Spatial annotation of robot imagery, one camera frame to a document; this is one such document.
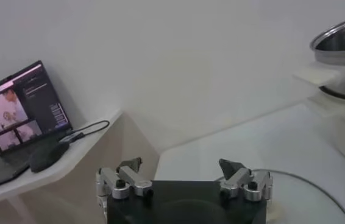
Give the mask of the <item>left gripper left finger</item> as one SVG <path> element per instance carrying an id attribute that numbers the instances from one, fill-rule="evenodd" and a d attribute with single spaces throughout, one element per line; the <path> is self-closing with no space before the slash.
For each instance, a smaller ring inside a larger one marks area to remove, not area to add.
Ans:
<path id="1" fill-rule="evenodd" d="M 97 196 L 125 200 L 132 191 L 138 197 L 152 198 L 152 181 L 138 173 L 142 163 L 142 158 L 136 157 L 122 161 L 115 170 L 108 167 L 99 168 L 96 172 Z"/>

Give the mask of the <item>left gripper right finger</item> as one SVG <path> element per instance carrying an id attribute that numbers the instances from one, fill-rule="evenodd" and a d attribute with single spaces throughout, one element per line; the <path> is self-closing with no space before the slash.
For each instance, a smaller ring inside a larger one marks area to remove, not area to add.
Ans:
<path id="1" fill-rule="evenodd" d="M 245 200 L 258 202 L 272 200 L 273 177 L 269 171 L 252 173 L 242 163 L 219 159 L 224 180 L 220 181 L 222 201 L 229 201 L 242 195 Z"/>

